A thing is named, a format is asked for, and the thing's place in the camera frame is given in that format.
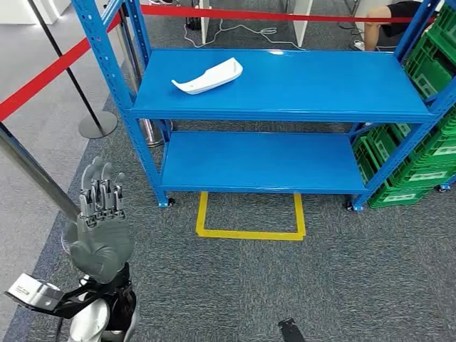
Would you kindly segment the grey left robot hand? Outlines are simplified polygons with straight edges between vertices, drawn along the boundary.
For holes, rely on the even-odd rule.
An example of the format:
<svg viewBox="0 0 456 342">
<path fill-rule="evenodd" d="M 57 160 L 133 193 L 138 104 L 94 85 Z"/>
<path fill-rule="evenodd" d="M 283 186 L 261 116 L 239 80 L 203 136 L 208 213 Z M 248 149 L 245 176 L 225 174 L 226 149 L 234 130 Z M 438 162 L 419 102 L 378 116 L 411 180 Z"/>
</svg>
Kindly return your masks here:
<svg viewBox="0 0 456 342">
<path fill-rule="evenodd" d="M 131 258 L 134 243 L 124 204 L 125 174 L 95 157 L 84 170 L 80 213 L 63 229 L 61 242 L 73 265 L 95 281 L 112 281 Z"/>
</svg>

